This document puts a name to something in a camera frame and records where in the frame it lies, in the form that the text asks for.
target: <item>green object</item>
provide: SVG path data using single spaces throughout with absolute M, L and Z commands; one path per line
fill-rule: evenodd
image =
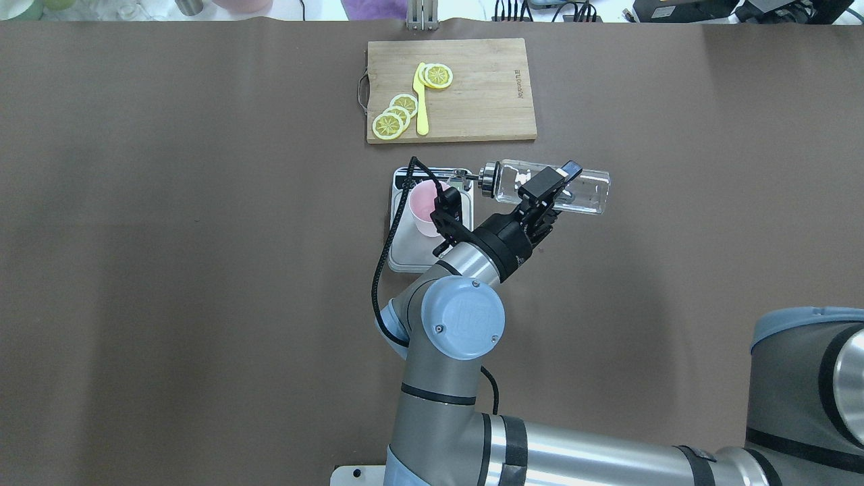
M 44 2 L 48 10 L 66 10 L 75 3 L 75 0 L 44 0 Z
M 42 0 L 33 0 L 33 3 L 21 12 L 21 15 L 12 17 L 9 20 L 39 20 L 42 18 L 42 10 L 44 8 L 45 4 L 42 3 Z

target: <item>yellow knife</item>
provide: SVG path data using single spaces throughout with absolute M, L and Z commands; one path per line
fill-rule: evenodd
M 417 92 L 417 135 L 429 133 L 429 117 L 426 114 L 426 85 L 420 81 L 420 73 L 424 67 L 426 67 L 426 63 L 421 62 L 414 72 L 414 91 Z

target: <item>pink cup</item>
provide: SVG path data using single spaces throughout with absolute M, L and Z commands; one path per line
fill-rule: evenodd
M 450 186 L 441 183 L 441 188 L 447 190 Z M 425 236 L 438 236 L 435 223 L 432 222 L 430 214 L 435 211 L 435 198 L 438 191 L 435 189 L 435 181 L 431 179 L 420 182 L 408 193 L 408 209 L 414 217 L 417 230 Z

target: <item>wooden cutting board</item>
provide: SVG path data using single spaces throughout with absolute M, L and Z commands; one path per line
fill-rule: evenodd
M 453 84 L 426 88 L 429 134 L 417 135 L 416 117 L 399 138 L 381 140 L 372 121 L 399 93 L 411 93 L 417 64 L 438 62 L 453 70 Z M 369 42 L 370 144 L 533 140 L 534 99 L 525 39 Z

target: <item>knife handle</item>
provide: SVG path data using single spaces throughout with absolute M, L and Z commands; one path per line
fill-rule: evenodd
M 417 92 L 417 135 L 429 133 L 429 116 L 426 114 L 426 88 Z

